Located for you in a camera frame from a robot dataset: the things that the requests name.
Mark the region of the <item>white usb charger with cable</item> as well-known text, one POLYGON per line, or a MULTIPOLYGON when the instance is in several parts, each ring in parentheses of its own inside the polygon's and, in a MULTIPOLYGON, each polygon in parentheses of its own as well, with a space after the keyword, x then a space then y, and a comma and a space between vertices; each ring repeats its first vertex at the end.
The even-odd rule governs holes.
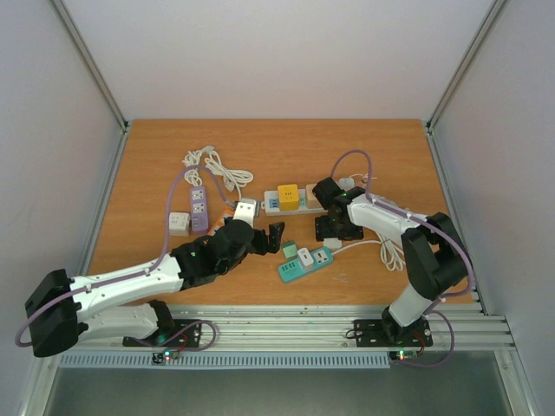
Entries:
POLYGON ((354 186, 365 187, 369 182, 369 175, 367 173, 355 173, 348 177, 340 178, 337 183, 343 189, 350 189, 354 186))

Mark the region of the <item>yellow cube socket adapter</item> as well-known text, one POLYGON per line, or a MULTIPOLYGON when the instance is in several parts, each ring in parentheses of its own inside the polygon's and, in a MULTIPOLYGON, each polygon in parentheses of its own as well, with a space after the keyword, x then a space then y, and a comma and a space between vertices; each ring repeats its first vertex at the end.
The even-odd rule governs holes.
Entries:
POLYGON ((279 185, 277 195, 280 211, 295 211, 299 208, 300 197, 297 184, 279 185))

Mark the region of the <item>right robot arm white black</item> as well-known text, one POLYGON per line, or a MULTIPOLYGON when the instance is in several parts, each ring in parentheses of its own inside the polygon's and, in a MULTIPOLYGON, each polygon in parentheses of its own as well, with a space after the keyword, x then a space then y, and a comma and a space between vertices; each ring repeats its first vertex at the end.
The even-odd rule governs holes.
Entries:
POLYGON ((344 191, 331 178, 318 182, 312 193, 333 225, 362 227, 402 248, 408 284, 382 312, 388 344, 406 341, 413 324, 442 299, 473 289, 471 260, 448 215, 413 213, 359 186, 344 191))

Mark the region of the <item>beige cube socket adapter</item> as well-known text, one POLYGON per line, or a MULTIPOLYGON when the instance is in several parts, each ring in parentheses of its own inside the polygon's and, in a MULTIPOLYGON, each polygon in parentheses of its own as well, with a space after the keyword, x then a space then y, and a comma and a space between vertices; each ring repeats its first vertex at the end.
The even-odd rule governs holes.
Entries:
POLYGON ((313 193, 315 186, 315 184, 308 184, 305 186, 305 205, 308 209, 319 209, 321 207, 317 197, 313 193))

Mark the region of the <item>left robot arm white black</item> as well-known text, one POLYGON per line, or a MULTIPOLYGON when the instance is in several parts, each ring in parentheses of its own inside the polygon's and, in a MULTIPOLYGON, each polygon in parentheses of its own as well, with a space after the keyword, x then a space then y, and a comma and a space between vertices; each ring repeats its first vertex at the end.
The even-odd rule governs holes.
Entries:
POLYGON ((28 320, 23 329, 38 358, 67 351, 91 327, 87 320, 112 307, 148 296, 173 293, 212 283, 239 266, 250 254, 275 254, 281 248, 285 225, 255 229, 231 219, 212 236, 198 237, 151 263, 94 276, 68 276, 53 270, 38 284, 25 303, 28 320))

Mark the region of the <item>white grey plug adapter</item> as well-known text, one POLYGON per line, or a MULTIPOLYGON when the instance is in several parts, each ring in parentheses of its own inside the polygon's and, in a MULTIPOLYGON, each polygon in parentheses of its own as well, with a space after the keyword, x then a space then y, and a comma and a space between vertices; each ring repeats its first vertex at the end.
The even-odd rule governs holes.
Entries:
POLYGON ((301 248, 297 251, 297 260, 303 272, 313 269, 314 258, 307 248, 301 248))

